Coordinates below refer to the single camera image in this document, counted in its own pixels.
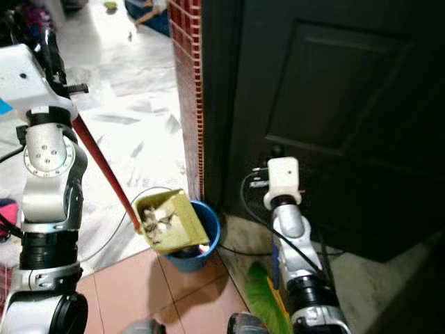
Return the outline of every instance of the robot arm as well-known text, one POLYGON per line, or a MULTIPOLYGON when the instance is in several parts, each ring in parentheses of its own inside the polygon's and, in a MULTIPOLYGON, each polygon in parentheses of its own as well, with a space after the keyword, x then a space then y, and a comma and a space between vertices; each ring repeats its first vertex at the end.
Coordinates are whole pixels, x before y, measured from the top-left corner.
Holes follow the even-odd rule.
POLYGON ((63 63, 45 31, 41 68, 25 45, 1 50, 0 92, 28 123, 24 165, 22 253, 13 271, 0 333, 83 333, 88 304, 76 293, 81 224, 81 180, 87 159, 77 145, 63 63))
MULTIPOLYGON (((271 159, 268 172, 269 191, 264 205, 273 211, 273 228, 322 269, 311 243, 311 226, 297 206, 301 201, 297 159, 271 159)), ((286 242, 276 236, 274 242, 280 251, 278 261, 289 295, 287 308, 294 333, 350 334, 333 288, 286 242)))

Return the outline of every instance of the trash bucket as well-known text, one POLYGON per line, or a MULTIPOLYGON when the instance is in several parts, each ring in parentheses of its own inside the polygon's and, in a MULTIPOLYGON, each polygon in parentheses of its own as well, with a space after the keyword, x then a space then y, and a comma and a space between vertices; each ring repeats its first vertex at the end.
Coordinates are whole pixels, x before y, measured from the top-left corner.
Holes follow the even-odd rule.
POLYGON ((216 213, 207 204, 199 200, 192 200, 191 204, 200 219, 202 227, 210 240, 210 248, 207 252, 195 257, 180 258, 175 255, 164 255, 168 258, 179 271, 191 273, 200 270, 205 264, 210 254, 215 251, 221 237, 221 224, 216 213))

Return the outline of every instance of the dark door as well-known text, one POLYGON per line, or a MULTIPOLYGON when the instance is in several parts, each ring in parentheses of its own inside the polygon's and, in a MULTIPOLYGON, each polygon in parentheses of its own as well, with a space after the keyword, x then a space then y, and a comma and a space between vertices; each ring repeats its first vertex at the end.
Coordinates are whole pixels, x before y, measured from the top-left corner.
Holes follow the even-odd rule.
POLYGON ((441 3, 246 0, 226 211, 280 144, 332 246, 383 261, 443 226, 441 3))

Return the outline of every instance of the brick wall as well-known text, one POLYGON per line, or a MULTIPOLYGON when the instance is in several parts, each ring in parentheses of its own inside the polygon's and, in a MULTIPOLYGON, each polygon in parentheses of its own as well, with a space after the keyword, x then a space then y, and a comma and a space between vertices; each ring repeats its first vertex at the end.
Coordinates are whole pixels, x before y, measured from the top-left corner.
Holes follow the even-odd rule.
POLYGON ((13 270, 11 268, 0 266, 0 317, 3 314, 3 307, 11 286, 12 274, 13 270))
POLYGON ((169 0, 181 123, 186 151, 188 192, 204 194, 201 0, 169 0))

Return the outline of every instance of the red broom handle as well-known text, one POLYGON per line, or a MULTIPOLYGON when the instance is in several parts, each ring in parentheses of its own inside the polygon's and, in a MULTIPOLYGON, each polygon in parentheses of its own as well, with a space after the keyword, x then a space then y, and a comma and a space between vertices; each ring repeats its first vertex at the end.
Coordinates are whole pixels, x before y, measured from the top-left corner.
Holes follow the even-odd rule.
POLYGON ((128 215, 130 216, 130 219, 133 221, 134 229, 138 231, 139 222, 138 219, 136 218, 136 214, 134 213, 133 207, 131 207, 131 204, 128 201, 128 198, 125 196, 125 193, 122 190, 122 187, 120 186, 118 179, 116 179, 116 176, 111 170, 108 162, 106 162, 104 155, 99 149, 99 146, 97 146, 94 138, 90 133, 90 130, 88 130, 85 122, 83 121, 80 115, 78 115, 77 118, 72 122, 72 126, 74 130, 76 130, 81 140, 83 141, 83 144, 85 144, 86 148, 92 155, 93 159, 96 161, 96 164, 99 165, 101 171, 105 175, 108 182, 110 182, 110 185, 113 187, 113 190, 116 193, 116 195, 118 195, 120 202, 124 205, 125 211, 127 211, 128 215))

